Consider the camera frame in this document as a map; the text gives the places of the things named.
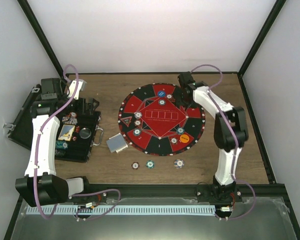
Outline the teal chip stack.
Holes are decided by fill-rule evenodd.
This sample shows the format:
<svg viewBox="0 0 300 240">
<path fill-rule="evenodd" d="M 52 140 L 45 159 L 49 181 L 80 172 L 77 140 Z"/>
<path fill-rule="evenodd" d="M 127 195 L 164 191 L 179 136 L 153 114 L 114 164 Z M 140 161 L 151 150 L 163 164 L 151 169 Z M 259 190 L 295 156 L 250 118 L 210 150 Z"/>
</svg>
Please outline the teal chip stack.
<svg viewBox="0 0 300 240">
<path fill-rule="evenodd" d="M 148 169 L 152 169 L 152 168 L 155 167 L 155 163 L 154 163 L 154 161 L 152 161 L 152 160 L 148 160 L 148 161 L 146 162 L 145 166 L 146 166 Z"/>
</svg>

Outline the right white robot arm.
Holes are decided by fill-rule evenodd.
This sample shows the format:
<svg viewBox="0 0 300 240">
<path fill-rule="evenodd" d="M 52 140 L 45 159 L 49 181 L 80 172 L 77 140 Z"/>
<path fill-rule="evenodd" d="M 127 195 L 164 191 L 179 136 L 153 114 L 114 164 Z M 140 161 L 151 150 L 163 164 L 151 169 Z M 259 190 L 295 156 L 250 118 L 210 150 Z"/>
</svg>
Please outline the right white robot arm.
<svg viewBox="0 0 300 240">
<path fill-rule="evenodd" d="M 214 119 L 213 138 L 219 157 L 211 191 L 213 198 L 222 202 L 235 191 L 238 158 L 249 139 L 245 110 L 222 100 L 204 82 L 196 82 L 189 71 L 180 73 L 178 82 L 181 93 L 173 95 L 176 103 L 187 108 L 196 103 Z"/>
</svg>

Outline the blue white chip seat three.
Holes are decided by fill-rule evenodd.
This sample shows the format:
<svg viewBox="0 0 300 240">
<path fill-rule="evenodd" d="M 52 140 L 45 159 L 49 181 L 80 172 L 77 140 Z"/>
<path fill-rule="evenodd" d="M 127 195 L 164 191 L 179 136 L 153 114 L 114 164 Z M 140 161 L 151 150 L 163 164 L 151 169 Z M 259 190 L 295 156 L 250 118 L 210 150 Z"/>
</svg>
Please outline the blue white chip seat three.
<svg viewBox="0 0 300 240">
<path fill-rule="evenodd" d="M 136 119 L 140 119 L 142 117 L 142 113 L 141 112 L 136 112 L 134 114 L 134 116 L 135 116 Z"/>
</svg>

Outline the blue small blind button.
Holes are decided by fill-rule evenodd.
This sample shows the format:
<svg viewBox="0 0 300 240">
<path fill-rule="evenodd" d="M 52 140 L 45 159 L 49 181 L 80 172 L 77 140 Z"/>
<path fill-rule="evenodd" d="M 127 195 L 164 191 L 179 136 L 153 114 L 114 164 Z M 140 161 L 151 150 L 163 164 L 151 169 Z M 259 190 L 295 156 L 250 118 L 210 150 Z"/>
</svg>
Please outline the blue small blind button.
<svg viewBox="0 0 300 240">
<path fill-rule="evenodd" d="M 157 96 L 160 98 L 164 98 L 166 96 L 166 92 L 164 90 L 159 90 L 157 92 Z"/>
</svg>

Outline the teal chip seat two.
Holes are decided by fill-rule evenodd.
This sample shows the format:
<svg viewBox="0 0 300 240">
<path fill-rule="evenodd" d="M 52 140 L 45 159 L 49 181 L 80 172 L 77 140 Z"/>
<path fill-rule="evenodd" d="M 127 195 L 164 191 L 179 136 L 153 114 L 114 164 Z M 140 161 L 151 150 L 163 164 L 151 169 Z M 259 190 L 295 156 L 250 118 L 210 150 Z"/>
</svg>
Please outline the teal chip seat two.
<svg viewBox="0 0 300 240">
<path fill-rule="evenodd" d="M 141 134 L 141 132 L 142 131 L 139 128 L 136 128 L 136 129 L 133 130 L 133 135 L 134 136 L 139 136 Z"/>
</svg>

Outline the teal chip seat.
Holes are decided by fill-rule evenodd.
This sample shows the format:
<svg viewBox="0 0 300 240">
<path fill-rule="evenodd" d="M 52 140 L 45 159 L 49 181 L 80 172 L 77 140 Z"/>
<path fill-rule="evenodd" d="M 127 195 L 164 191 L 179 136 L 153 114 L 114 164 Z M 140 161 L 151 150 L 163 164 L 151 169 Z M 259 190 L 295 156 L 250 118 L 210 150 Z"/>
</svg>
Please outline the teal chip seat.
<svg viewBox="0 0 300 240">
<path fill-rule="evenodd" d="M 158 104 L 160 106 L 164 106 L 166 104 L 166 102 L 165 102 L 165 100 L 161 99 L 161 100 L 158 101 Z"/>
</svg>

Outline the orange big blind button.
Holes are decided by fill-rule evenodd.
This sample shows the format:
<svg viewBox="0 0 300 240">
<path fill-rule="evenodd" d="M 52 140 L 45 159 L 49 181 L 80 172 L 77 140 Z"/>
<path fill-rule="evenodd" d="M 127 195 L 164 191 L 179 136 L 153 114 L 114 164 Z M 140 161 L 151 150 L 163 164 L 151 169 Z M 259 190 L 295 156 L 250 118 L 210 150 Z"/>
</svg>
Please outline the orange big blind button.
<svg viewBox="0 0 300 240">
<path fill-rule="evenodd" d="M 190 141 L 190 136 L 187 134 L 182 134 L 179 139 L 181 143 L 188 143 Z"/>
</svg>

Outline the blue orange chip stack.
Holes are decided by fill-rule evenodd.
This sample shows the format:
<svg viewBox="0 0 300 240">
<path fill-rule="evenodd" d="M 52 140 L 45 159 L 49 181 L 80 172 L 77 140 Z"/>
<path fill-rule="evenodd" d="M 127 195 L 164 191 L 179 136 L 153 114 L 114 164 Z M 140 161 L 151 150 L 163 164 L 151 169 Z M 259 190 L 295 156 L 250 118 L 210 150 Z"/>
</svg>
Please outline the blue orange chip stack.
<svg viewBox="0 0 300 240">
<path fill-rule="evenodd" d="M 177 169 L 183 168 L 185 165 L 185 162 L 182 159 L 176 159 L 174 161 L 174 167 Z"/>
</svg>

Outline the brown 100 chip stack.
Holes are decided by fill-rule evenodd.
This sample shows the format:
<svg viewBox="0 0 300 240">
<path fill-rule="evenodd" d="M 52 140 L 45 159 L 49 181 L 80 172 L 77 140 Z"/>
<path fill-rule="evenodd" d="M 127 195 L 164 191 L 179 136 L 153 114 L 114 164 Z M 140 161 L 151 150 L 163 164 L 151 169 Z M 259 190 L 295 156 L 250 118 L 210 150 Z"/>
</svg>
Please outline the brown 100 chip stack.
<svg viewBox="0 0 300 240">
<path fill-rule="evenodd" d="M 140 167 L 138 162 L 133 162 L 131 166 L 134 170 L 137 170 Z"/>
</svg>

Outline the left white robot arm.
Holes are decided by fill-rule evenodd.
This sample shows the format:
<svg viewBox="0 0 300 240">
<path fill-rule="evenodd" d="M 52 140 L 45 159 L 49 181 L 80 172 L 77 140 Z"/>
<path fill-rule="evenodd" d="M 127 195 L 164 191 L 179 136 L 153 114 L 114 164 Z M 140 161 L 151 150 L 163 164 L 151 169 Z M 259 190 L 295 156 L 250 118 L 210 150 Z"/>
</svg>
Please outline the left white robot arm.
<svg viewBox="0 0 300 240">
<path fill-rule="evenodd" d="M 73 80 L 68 89 L 58 78 L 41 80 L 40 95 L 30 107 L 32 144 L 24 177 L 15 188 L 31 206 L 61 204 L 72 196 L 87 202 L 92 189 L 86 176 L 68 179 L 57 175 L 55 161 L 86 163 L 99 130 L 99 102 L 82 98 L 86 82 Z"/>
</svg>

